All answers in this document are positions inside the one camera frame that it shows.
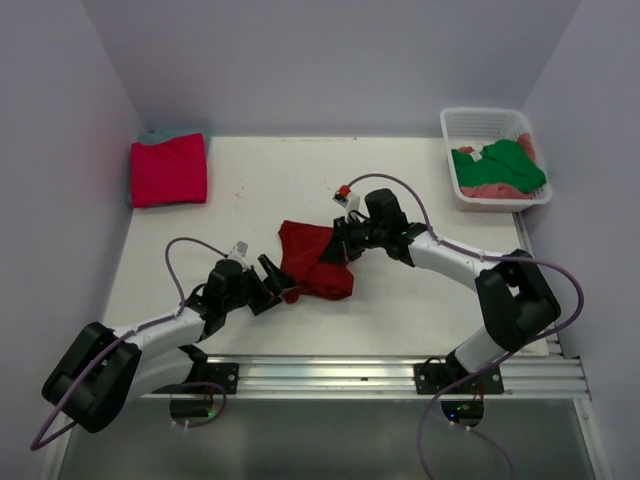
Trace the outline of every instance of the red towel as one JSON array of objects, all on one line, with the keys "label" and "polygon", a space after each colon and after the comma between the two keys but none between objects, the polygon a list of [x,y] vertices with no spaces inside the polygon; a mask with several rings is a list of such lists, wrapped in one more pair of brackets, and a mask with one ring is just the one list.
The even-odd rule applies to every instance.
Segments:
[{"label": "red towel", "polygon": [[280,269],[291,275],[299,288],[283,295],[294,303],[300,295],[315,295],[328,300],[340,300],[353,292],[353,275],[342,265],[319,261],[333,237],[333,228],[318,227],[285,220],[278,232],[282,241]]},{"label": "red towel", "polygon": [[207,201],[207,155],[201,133],[156,145],[131,145],[134,208]]}]

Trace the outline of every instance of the folded pink towel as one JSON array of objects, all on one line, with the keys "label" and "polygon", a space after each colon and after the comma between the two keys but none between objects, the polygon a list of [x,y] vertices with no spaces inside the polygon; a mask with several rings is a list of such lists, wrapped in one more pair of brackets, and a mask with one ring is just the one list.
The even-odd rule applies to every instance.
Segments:
[{"label": "folded pink towel", "polygon": [[[523,133],[518,137],[517,142],[520,144],[525,153],[535,163],[536,152],[533,149],[531,135]],[[475,151],[473,147],[460,147],[458,149],[462,153],[471,153]],[[516,187],[507,183],[492,183],[487,185],[479,185],[477,187],[460,187],[460,191],[465,197],[471,198],[509,198],[528,200],[533,198],[532,193],[522,193]]]}]

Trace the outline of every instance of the white plastic basket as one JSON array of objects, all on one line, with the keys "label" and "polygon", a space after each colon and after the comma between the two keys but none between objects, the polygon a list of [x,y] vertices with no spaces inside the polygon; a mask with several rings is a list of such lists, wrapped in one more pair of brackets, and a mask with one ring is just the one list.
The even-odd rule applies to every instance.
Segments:
[{"label": "white plastic basket", "polygon": [[519,212],[531,205],[542,205],[551,200],[552,190],[549,176],[544,158],[533,135],[531,135],[531,141],[536,151],[536,165],[547,175],[547,183],[534,192],[533,198],[527,200],[472,198],[463,195],[460,191],[451,149],[468,146],[480,151],[485,145],[495,143],[498,140],[506,138],[515,141],[522,133],[531,134],[529,122],[520,112],[502,108],[445,108],[440,112],[440,123],[442,124],[442,135],[447,149],[449,172],[458,210]]}]

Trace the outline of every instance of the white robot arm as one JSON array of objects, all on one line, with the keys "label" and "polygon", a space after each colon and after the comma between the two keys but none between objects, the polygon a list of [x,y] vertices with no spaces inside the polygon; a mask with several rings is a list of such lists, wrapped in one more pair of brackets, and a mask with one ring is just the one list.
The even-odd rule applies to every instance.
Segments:
[{"label": "white robot arm", "polygon": [[[365,197],[368,218],[358,212],[359,197],[348,187],[336,192],[334,200],[347,214],[334,220],[334,236],[321,261],[344,263],[356,260],[366,249],[384,248],[394,260],[438,272],[478,294],[484,326],[444,363],[425,363],[425,375],[434,378],[438,388],[477,372],[506,352],[516,352],[560,315],[558,302],[536,265],[496,261],[503,255],[434,238],[426,225],[407,221],[389,189]],[[475,256],[459,253],[456,247]],[[57,405],[89,363],[110,345],[113,351],[81,383],[76,382],[62,408],[89,432],[105,428],[127,401],[167,385],[210,380],[207,356],[193,344],[222,328],[227,313],[249,306],[258,315],[297,287],[265,255],[258,257],[267,273],[261,280],[245,264],[245,251],[246,245],[239,243],[216,263],[207,282],[162,321],[114,330],[97,322],[87,325],[45,382],[44,398]],[[528,256],[522,250],[509,254]]]}]

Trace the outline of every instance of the green cloth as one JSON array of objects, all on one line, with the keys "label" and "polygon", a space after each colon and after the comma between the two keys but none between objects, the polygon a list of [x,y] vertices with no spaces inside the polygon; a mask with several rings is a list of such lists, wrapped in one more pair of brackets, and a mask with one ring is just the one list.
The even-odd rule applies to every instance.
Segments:
[{"label": "green cloth", "polygon": [[475,162],[468,153],[452,150],[458,184],[461,187],[507,183],[522,193],[530,193],[547,183],[544,172],[512,140],[498,140],[487,145]]}]

